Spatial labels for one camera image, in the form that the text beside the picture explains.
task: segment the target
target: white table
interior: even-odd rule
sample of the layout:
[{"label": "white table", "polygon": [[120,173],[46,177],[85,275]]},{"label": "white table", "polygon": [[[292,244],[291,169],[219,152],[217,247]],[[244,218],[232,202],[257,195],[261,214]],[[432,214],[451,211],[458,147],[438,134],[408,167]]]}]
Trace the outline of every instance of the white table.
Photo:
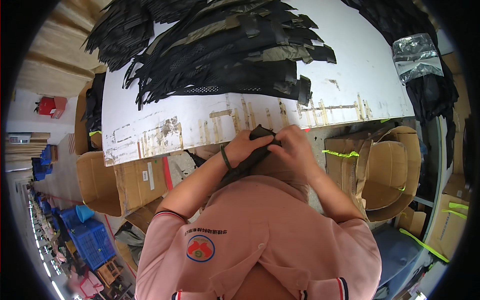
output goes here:
[{"label": "white table", "polygon": [[[297,77],[312,81],[309,107],[263,95],[171,96],[135,104],[137,81],[122,89],[127,64],[108,72],[103,94],[102,133],[106,166],[232,140],[258,124],[272,128],[297,124],[314,128],[342,123],[413,116],[392,51],[358,11],[340,0],[284,0],[308,15],[314,29],[335,51],[337,64],[297,62]],[[155,35],[172,24],[155,24]]]}]

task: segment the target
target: blue bucket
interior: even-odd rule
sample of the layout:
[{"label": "blue bucket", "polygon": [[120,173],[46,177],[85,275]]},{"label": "blue bucket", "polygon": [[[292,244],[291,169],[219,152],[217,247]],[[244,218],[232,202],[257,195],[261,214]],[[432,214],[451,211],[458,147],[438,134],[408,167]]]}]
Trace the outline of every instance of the blue bucket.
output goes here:
[{"label": "blue bucket", "polygon": [[80,222],[84,223],[86,220],[91,218],[94,215],[94,212],[90,210],[86,205],[77,205],[75,207],[77,216],[80,219]]}]

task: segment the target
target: green bangle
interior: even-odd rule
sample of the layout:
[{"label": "green bangle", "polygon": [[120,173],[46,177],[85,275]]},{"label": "green bangle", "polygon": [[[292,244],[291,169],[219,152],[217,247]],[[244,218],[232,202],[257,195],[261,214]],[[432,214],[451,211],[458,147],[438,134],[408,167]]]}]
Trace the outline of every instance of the green bangle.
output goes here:
[{"label": "green bangle", "polygon": [[220,145],[220,152],[222,153],[223,160],[225,161],[225,164],[227,165],[228,171],[231,172],[233,171],[232,166],[230,165],[227,154],[225,154],[225,147],[223,145]]}]

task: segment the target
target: plastic bag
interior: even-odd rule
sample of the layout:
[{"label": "plastic bag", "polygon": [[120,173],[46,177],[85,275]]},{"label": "plastic bag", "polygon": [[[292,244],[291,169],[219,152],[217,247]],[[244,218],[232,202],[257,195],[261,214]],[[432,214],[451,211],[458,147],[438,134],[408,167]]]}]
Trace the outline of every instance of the plastic bag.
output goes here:
[{"label": "plastic bag", "polygon": [[444,75],[435,44],[427,33],[393,42],[393,61],[403,83],[427,74]]}]

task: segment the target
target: yellow-green strap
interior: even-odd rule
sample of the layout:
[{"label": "yellow-green strap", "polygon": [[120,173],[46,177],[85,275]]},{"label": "yellow-green strap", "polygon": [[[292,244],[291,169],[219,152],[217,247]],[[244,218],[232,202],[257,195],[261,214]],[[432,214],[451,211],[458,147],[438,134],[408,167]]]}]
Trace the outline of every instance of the yellow-green strap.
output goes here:
[{"label": "yellow-green strap", "polygon": [[430,247],[429,245],[427,244],[424,244],[423,242],[421,242],[419,239],[417,239],[416,237],[414,237],[410,232],[406,231],[405,229],[403,228],[400,228],[400,232],[403,233],[403,234],[406,234],[408,235],[409,237],[411,237],[412,239],[414,239],[420,246],[422,246],[423,248],[427,249],[428,251],[430,251],[431,253],[433,253],[436,257],[440,258],[441,260],[443,260],[444,262],[446,263],[449,263],[450,261],[448,259],[446,259],[443,255],[441,255],[440,253],[438,253],[434,248]]},{"label": "yellow-green strap", "polygon": [[452,214],[455,214],[455,215],[459,216],[462,219],[465,219],[465,220],[467,219],[466,215],[458,213],[458,212],[454,212],[453,210],[450,210],[450,209],[442,209],[442,213],[452,213]]},{"label": "yellow-green strap", "polygon": [[102,132],[101,132],[100,130],[97,130],[97,131],[94,131],[94,132],[89,132],[89,133],[88,133],[88,136],[92,136],[92,135],[94,135],[94,134],[97,133],[97,132],[98,132],[99,134],[102,134]]},{"label": "yellow-green strap", "polygon": [[352,152],[347,153],[347,154],[342,154],[342,153],[338,153],[338,152],[331,151],[331,150],[322,150],[322,153],[328,153],[328,154],[332,154],[332,155],[340,156],[340,157],[359,156],[359,154],[358,154],[357,152],[355,152],[355,151],[352,151]]},{"label": "yellow-green strap", "polygon": [[453,202],[450,202],[450,203],[448,204],[448,207],[450,207],[450,208],[463,208],[463,209],[468,210],[468,206],[466,206],[466,205],[464,205],[464,204],[453,203]]}]

